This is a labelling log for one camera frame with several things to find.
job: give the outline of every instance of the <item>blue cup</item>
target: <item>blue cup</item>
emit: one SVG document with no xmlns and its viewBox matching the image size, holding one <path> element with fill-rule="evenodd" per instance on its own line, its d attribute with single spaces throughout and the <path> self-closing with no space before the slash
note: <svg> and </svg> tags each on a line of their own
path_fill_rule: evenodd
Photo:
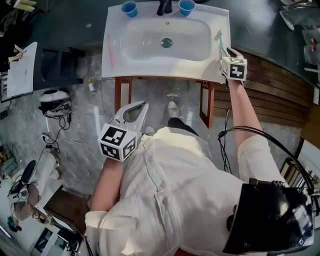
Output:
<svg viewBox="0 0 320 256">
<path fill-rule="evenodd" d="M 180 13 L 184 16 L 188 16 L 191 11 L 196 8 L 196 3 L 192 0 L 180 0 L 178 3 Z"/>
<path fill-rule="evenodd" d="M 135 17 L 138 14 L 137 4 L 134 1 L 127 1 L 125 2 L 122 7 L 121 11 L 123 11 L 129 17 Z"/>
</svg>

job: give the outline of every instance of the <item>sleeve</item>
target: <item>sleeve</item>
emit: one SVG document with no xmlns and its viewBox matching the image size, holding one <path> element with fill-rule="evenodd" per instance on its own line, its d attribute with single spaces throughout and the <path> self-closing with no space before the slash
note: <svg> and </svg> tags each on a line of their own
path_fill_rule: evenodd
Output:
<svg viewBox="0 0 320 256">
<path fill-rule="evenodd" d="M 102 219 L 106 216 L 107 212 L 100 211 L 89 211 L 85 215 L 86 231 L 85 236 L 90 246 L 93 255 L 97 255 L 99 252 L 99 239 L 100 239 L 100 225 Z"/>
<path fill-rule="evenodd" d="M 261 181 L 282 181 L 278 167 L 270 153 L 268 141 L 255 135 L 246 139 L 238 149 L 240 179 L 248 183 L 249 178 Z"/>
</svg>

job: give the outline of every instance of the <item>sink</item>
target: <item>sink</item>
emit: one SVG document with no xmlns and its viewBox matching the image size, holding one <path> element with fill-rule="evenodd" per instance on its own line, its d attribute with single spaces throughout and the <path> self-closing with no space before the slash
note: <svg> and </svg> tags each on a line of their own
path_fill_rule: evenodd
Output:
<svg viewBox="0 0 320 256">
<path fill-rule="evenodd" d="M 196 4 L 182 16 L 177 2 L 172 13 L 157 16 L 158 1 L 137 2 L 128 17 L 121 5 L 108 8 L 102 49 L 103 78 L 164 76 L 224 83 L 220 43 L 230 47 L 229 12 Z"/>
<path fill-rule="evenodd" d="M 210 27 L 201 20 L 140 18 L 123 28 L 121 54 L 128 59 L 170 57 L 203 61 L 210 50 Z"/>
</svg>

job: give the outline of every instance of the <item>tile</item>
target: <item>tile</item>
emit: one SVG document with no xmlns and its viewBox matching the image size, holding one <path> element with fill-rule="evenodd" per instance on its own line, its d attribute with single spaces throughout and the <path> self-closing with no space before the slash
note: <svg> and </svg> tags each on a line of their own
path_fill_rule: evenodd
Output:
<svg viewBox="0 0 320 256">
<path fill-rule="evenodd" d="M 105 161 L 105 156 L 100 153 L 98 136 L 105 123 L 109 123 L 113 116 L 93 114 L 73 114 L 70 128 L 61 130 L 58 137 L 61 159 L 63 184 L 73 190 L 84 194 L 92 193 L 96 181 Z M 55 137 L 59 124 L 57 120 L 49 120 L 51 137 Z"/>
<path fill-rule="evenodd" d="M 102 82 L 95 80 L 93 85 L 96 90 L 95 94 L 89 89 L 88 79 L 83 84 L 74 84 L 63 88 L 70 95 L 72 113 L 93 115 L 104 113 Z"/>
<path fill-rule="evenodd" d="M 102 80 L 102 111 L 104 115 L 115 115 L 115 80 Z"/>
<path fill-rule="evenodd" d="M 228 120 L 227 128 L 233 126 L 232 118 Z M 220 116 L 215 116 L 213 118 L 212 129 L 208 132 L 207 143 L 211 152 L 212 162 L 219 170 L 224 170 L 224 161 L 221 155 L 220 143 L 218 141 L 218 134 L 225 130 L 225 118 Z M 235 134 L 230 132 L 226 135 L 225 141 L 225 152 L 229 159 L 231 172 L 236 177 L 239 176 L 239 166 L 237 158 L 237 149 L 235 143 Z"/>
<path fill-rule="evenodd" d="M 181 120 L 200 119 L 200 84 L 193 81 L 175 81 L 173 83 L 174 101 L 179 108 Z"/>
<path fill-rule="evenodd" d="M 149 104 L 145 127 L 151 126 L 157 131 L 167 125 L 167 104 L 174 99 L 170 83 L 164 79 L 133 80 L 131 102 L 146 101 Z"/>
<path fill-rule="evenodd" d="M 291 153 L 295 154 L 299 142 L 301 129 L 275 123 L 261 122 L 262 129 L 281 142 Z M 288 155 L 279 147 L 269 142 L 270 152 L 280 169 Z"/>
<path fill-rule="evenodd" d="M 63 89 L 70 93 L 72 102 L 71 124 L 69 130 L 62 130 L 58 144 L 61 151 L 62 182 L 65 187 L 82 195 L 92 194 L 101 171 L 101 164 L 86 147 L 103 163 L 105 157 L 100 153 L 97 139 L 105 123 L 114 116 L 114 79 L 101 79 L 101 52 L 93 52 L 80 60 L 81 77 L 84 84 L 67 86 Z M 92 95 L 88 87 L 88 77 L 94 76 L 97 93 Z M 38 160 L 45 143 L 42 133 L 49 133 L 55 138 L 60 129 L 59 121 L 48 119 L 38 109 L 39 97 L 44 92 L 35 91 L 15 100 L 13 109 L 8 111 L 8 117 L 0 120 L 0 140 L 12 145 L 18 150 L 19 166 L 24 168 L 31 160 Z M 145 127 L 151 126 L 156 131 L 167 125 L 167 104 L 174 100 L 180 110 L 180 118 L 191 126 L 199 136 L 207 141 L 216 167 L 223 170 L 224 164 L 218 142 L 219 132 L 224 130 L 225 118 L 214 117 L 213 128 L 208 130 L 199 117 L 200 85 L 191 81 L 166 79 L 135 79 L 132 83 L 132 102 L 146 101 L 149 111 Z M 263 129 L 282 142 L 291 152 L 295 152 L 300 140 L 301 130 L 295 127 L 261 123 Z M 233 126 L 232 118 L 228 127 Z M 277 166 L 280 168 L 287 157 L 281 149 L 273 144 L 270 151 Z M 226 153 L 232 173 L 239 175 L 235 133 L 226 136 Z"/>
</svg>

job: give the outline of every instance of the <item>black pants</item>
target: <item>black pants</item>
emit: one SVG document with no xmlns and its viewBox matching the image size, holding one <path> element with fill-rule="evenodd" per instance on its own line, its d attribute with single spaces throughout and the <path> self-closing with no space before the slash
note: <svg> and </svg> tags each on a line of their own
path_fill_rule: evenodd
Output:
<svg viewBox="0 0 320 256">
<path fill-rule="evenodd" d="M 199 136 L 198 133 L 194 131 L 194 129 L 192 129 L 189 125 L 186 125 L 177 117 L 170 118 L 167 126 L 170 128 L 178 128 L 178 129 L 186 130 L 190 133 L 193 133 L 194 135 Z"/>
</svg>

